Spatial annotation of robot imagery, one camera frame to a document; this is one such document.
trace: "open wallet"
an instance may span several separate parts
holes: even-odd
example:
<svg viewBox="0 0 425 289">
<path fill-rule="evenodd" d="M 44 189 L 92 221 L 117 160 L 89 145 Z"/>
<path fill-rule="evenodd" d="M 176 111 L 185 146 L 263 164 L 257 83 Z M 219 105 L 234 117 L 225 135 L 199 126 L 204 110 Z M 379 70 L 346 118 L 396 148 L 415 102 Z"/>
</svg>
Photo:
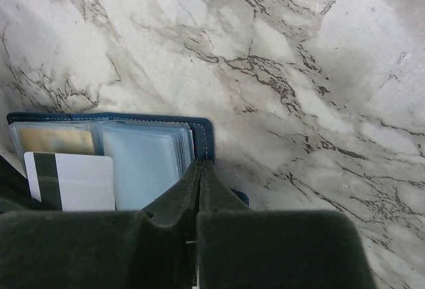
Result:
<svg viewBox="0 0 425 289">
<path fill-rule="evenodd" d="M 7 120 L 32 198 L 52 209 L 111 210 L 111 202 L 117 210 L 142 209 L 173 186 L 195 157 L 214 161 L 213 127 L 204 118 L 10 113 Z M 100 179 L 110 171 L 113 181 Z M 113 198 L 94 199 L 109 189 Z M 97 205 L 82 206 L 72 190 Z"/>
<path fill-rule="evenodd" d="M 125 124 L 110 125 L 104 130 L 113 128 L 111 136 L 101 138 L 104 153 L 122 143 L 117 138 Z M 0 158 L 0 205 L 15 206 L 0 215 L 0 287 L 376 288 L 360 238 L 345 215 L 251 210 L 219 179 L 212 136 L 203 136 L 212 128 L 203 126 L 205 132 L 189 125 L 194 159 L 184 174 L 140 210 L 48 210 L 31 201 L 25 178 Z M 154 129 L 140 136 L 138 129 L 128 130 L 144 144 Z M 185 144 L 181 128 L 173 135 L 168 128 L 154 133 L 156 148 L 178 150 Z M 184 161 L 166 162 L 177 172 Z M 131 183 L 143 183 L 143 177 L 125 175 Z"/>
</svg>

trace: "wallet stitching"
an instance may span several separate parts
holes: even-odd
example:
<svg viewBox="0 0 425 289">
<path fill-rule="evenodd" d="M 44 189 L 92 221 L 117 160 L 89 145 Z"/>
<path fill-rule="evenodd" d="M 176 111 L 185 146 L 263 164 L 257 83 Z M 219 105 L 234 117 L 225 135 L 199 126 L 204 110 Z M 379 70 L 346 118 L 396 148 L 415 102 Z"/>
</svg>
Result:
<svg viewBox="0 0 425 289">
<path fill-rule="evenodd" d="M 18 119 L 24 119 L 24 120 L 65 120 L 63 118 L 32 118 L 32 117 L 22 117 L 22 116 L 13 116 L 11 118 L 11 120 L 18 120 Z M 109 120 L 127 120 L 127 121 L 142 121 L 142 122 L 159 122 L 159 123 L 176 123 L 176 122 L 170 122 L 170 121 L 148 121 L 148 120 L 137 120 L 135 118 L 73 118 L 71 119 L 71 121 L 79 121 L 79 120 L 105 120 L 105 119 L 109 119 Z M 204 144 L 205 144 L 205 155 L 208 158 L 208 145 L 207 145 L 207 132 L 205 131 L 205 127 L 199 123 L 192 123 L 192 122 L 183 122 L 183 123 L 188 123 L 188 124 L 192 124 L 192 125 L 198 125 L 200 127 L 202 127 L 203 131 L 204 131 Z"/>
</svg>

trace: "blue wallet edge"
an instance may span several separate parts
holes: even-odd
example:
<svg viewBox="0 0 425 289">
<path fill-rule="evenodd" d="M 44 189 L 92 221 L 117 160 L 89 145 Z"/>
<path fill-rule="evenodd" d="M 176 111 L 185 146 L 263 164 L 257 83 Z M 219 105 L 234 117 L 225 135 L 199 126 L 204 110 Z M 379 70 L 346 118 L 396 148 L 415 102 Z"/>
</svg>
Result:
<svg viewBox="0 0 425 289">
<path fill-rule="evenodd" d="M 11 112 L 7 114 L 7 122 L 51 122 L 51 121 L 84 121 L 84 120 L 134 120 L 145 122 L 179 122 L 186 123 L 193 133 L 195 158 L 210 159 L 215 162 L 213 123 L 206 118 L 188 116 L 165 116 L 148 114 L 128 114 L 115 112 L 65 114 L 46 112 Z"/>
</svg>

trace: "card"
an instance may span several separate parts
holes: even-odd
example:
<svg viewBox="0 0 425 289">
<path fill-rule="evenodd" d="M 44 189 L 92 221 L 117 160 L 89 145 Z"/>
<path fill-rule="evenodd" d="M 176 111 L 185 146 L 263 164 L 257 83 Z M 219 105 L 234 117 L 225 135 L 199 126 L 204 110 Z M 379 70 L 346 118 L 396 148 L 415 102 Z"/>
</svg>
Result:
<svg viewBox="0 0 425 289">
<path fill-rule="evenodd" d="M 30 151 L 24 158 L 33 199 L 54 210 L 115 210 L 112 158 Z"/>
<path fill-rule="evenodd" d="M 19 137 L 24 151 L 94 155 L 90 130 L 59 127 L 21 127 Z"/>
</svg>

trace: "gray marble veining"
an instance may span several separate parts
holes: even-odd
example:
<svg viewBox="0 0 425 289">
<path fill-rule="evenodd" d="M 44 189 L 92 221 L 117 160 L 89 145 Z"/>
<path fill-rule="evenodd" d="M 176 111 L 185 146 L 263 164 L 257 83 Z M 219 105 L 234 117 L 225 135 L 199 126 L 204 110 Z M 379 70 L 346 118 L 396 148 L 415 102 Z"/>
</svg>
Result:
<svg viewBox="0 0 425 289">
<path fill-rule="evenodd" d="M 379 288 L 425 283 L 425 0 L 2 0 L 5 115 L 204 116 L 256 209 L 342 211 Z"/>
</svg>

